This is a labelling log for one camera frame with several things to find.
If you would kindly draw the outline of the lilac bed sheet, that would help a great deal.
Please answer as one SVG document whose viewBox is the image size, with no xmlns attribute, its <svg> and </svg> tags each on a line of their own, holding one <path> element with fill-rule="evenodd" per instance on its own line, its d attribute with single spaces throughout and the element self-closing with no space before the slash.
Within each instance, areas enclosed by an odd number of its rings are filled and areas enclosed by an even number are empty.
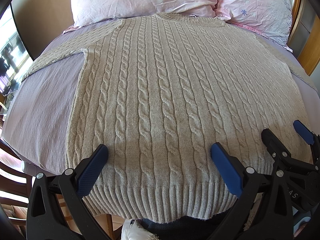
<svg viewBox="0 0 320 240">
<path fill-rule="evenodd" d="M 103 25 L 94 24 L 87 31 Z M 83 33 L 77 30 L 70 39 Z M 291 62 L 278 46 L 272 47 Z M 72 168 L 66 164 L 67 128 L 83 62 L 84 56 L 78 53 L 54 62 L 32 76 L 25 74 L 8 110 L 2 131 L 3 139 L 44 173 L 61 175 L 66 169 Z M 316 87 L 313 83 L 308 85 L 298 76 L 293 79 L 308 116 L 309 124 L 305 126 L 319 133 L 319 96 Z"/>
</svg>

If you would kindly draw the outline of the pink flower print pillow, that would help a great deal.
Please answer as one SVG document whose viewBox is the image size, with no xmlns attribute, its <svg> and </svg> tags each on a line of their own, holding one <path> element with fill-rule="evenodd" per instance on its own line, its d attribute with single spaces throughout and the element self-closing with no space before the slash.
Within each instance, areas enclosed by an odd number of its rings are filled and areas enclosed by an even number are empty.
<svg viewBox="0 0 320 240">
<path fill-rule="evenodd" d="M 221 20 L 288 48 L 292 25 L 290 0 L 218 0 L 215 13 Z"/>
</svg>

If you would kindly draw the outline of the window with brown frame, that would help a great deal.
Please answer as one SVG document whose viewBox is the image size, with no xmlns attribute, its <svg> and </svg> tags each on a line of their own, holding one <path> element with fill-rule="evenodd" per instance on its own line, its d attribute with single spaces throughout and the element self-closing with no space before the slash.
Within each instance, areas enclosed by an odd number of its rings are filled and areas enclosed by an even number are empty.
<svg viewBox="0 0 320 240">
<path fill-rule="evenodd" d="M 1 16 L 1 94 L 17 90 L 33 59 L 17 31 L 11 7 Z"/>
</svg>

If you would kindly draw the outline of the wooden headboard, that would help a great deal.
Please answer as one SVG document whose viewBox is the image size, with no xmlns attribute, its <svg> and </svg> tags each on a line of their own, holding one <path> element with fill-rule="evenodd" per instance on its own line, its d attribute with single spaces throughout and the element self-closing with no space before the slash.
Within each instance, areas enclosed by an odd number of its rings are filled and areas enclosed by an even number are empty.
<svg viewBox="0 0 320 240">
<path fill-rule="evenodd" d="M 310 76 L 319 66 L 319 17 L 308 0 L 293 0 L 292 19 L 288 45 Z"/>
</svg>

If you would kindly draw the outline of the wooden chair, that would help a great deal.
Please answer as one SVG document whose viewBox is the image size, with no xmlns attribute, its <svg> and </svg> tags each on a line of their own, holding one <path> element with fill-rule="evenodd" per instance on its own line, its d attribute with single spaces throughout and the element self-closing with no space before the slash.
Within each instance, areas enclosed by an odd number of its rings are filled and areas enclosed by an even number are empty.
<svg viewBox="0 0 320 240">
<path fill-rule="evenodd" d="M 12 168 L 10 165 L 20 164 L 22 161 L 16 153 L 1 140 L 1 204 L 19 207 L 28 207 L 27 199 L 30 196 L 32 188 L 32 176 Z M 100 215 L 97 221 L 106 231 L 111 239 L 118 239 L 121 234 L 121 225 L 115 230 L 112 216 L 110 214 Z M 18 219 L 9 216 L 9 220 L 16 225 L 24 226 L 25 219 Z"/>
</svg>

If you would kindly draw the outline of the beige cable knit sweater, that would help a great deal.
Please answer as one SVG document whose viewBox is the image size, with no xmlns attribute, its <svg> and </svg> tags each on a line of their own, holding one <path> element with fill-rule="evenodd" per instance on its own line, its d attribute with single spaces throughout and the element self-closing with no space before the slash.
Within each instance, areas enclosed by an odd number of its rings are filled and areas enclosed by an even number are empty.
<svg viewBox="0 0 320 240">
<path fill-rule="evenodd" d="M 98 145 L 109 159 L 90 194 L 93 213 L 209 219 L 232 196 L 210 157 L 219 142 L 263 174 L 273 161 L 261 140 L 270 129 L 294 158 L 311 151 L 293 122 L 308 125 L 293 77 L 304 70 L 262 37 L 217 18 L 155 14 L 87 31 L 38 57 L 28 76 L 81 53 L 84 62 L 68 121 L 66 164 Z"/>
</svg>

